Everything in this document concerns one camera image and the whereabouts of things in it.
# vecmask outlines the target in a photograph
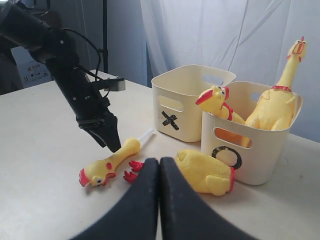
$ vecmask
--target basket handle hole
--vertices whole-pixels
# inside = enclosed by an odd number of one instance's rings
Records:
[[[202,78],[203,78],[203,81],[210,83],[210,84],[213,84],[213,85],[217,85],[217,86],[221,86],[224,83],[224,79],[219,76],[205,74],[205,75],[203,75]]]
[[[261,93],[259,93],[259,92],[253,92],[253,93],[251,93],[251,99],[252,99],[254,102],[258,102],[260,96],[261,96]]]
[[[171,98],[165,97],[165,96],[158,96],[159,104],[162,107],[175,110],[177,112],[182,112],[184,110],[184,106],[180,101],[173,100]]]
[[[216,127],[213,130],[213,134],[220,140],[226,141],[228,143],[231,143],[233,145],[237,145],[239,147],[249,149],[252,147],[252,140],[247,136],[242,136],[237,133],[225,130],[220,127]],[[248,143],[247,146],[241,146],[241,140],[242,138],[246,138]]]

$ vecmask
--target red chicken foot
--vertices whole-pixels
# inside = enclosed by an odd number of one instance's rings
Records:
[[[133,172],[140,172],[142,167],[144,166],[144,162],[130,161],[129,166],[131,167],[131,170]],[[124,171],[123,178],[124,178],[124,180],[126,180],[129,183],[133,183],[138,176],[137,174],[133,173],[132,171],[131,172]]]

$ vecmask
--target white curtain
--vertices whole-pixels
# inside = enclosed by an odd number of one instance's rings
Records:
[[[293,91],[303,97],[291,133],[320,142],[320,1],[140,0],[154,76],[199,64],[229,70],[236,81],[274,85],[294,42],[307,54]]]

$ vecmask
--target black circle mark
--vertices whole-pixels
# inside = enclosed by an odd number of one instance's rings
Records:
[[[228,146],[218,146],[218,147],[216,147],[215,149],[213,149],[211,156],[216,159],[217,154],[219,152],[221,152],[222,150],[226,150],[226,149],[231,151],[231,152],[233,152],[236,155],[236,163],[235,163],[235,165],[229,166],[229,167],[233,167],[234,170],[239,169],[242,166],[242,158],[241,158],[240,154],[236,150],[234,150],[234,149],[232,149],[232,148],[230,148]]]

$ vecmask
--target black foreground object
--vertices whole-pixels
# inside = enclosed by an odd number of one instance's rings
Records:
[[[171,157],[160,160],[159,196],[163,240],[256,240],[213,211]]]
[[[159,162],[148,158],[120,201],[72,240],[154,240],[158,226]]]

